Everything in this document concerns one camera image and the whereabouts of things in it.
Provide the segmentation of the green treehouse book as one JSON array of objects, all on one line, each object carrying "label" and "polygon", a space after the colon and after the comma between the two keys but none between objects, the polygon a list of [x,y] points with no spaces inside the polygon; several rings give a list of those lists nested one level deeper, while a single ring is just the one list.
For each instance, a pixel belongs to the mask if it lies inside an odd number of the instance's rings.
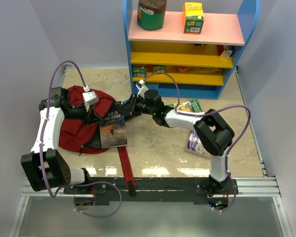
[{"label": "green treehouse book", "polygon": [[180,101],[177,110],[191,113],[203,112],[200,103],[197,99],[183,100]]}]

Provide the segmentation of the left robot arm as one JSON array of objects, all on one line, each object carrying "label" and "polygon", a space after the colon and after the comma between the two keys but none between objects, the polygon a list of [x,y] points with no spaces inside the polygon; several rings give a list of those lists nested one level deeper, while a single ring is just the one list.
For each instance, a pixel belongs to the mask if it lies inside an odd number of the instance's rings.
[{"label": "left robot arm", "polygon": [[69,104],[67,89],[50,89],[48,98],[39,104],[40,124],[36,141],[29,154],[21,157],[21,165],[32,189],[36,192],[75,186],[82,194],[92,189],[84,168],[71,169],[58,151],[62,123],[65,119],[85,120],[100,99],[95,91],[84,87],[82,105]]}]

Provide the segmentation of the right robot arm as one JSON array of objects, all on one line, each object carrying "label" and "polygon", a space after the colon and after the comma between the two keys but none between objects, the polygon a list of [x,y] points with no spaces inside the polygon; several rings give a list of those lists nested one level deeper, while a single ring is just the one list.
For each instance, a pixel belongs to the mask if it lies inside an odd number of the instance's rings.
[{"label": "right robot arm", "polygon": [[132,94],[129,100],[118,105],[117,110],[130,116],[151,115],[159,126],[195,131],[211,157],[211,191],[221,194],[227,189],[227,150],[231,147],[235,134],[218,111],[213,109],[206,113],[180,111],[175,107],[165,105],[155,89]]}]

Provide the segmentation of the dark tale of two cities book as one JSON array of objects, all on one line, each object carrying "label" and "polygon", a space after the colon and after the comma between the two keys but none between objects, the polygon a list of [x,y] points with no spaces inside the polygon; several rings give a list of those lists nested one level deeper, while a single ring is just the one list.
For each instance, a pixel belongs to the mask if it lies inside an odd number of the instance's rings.
[{"label": "dark tale of two cities book", "polygon": [[123,114],[111,109],[100,124],[102,148],[123,147],[128,145],[127,131]]}]

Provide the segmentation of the red backpack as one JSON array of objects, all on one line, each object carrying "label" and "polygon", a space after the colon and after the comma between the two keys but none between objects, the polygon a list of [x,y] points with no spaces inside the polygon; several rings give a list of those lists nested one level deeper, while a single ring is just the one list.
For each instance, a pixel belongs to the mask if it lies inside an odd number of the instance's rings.
[{"label": "red backpack", "polygon": [[[98,90],[93,90],[99,96],[99,102],[95,104],[95,112],[104,116],[112,108],[115,99]],[[108,150],[100,142],[100,124],[84,125],[81,119],[65,118],[62,123],[59,146],[65,150],[84,154],[100,154]],[[136,196],[136,183],[133,177],[129,156],[125,146],[118,148],[119,158],[123,170],[126,189],[131,197]]]}]

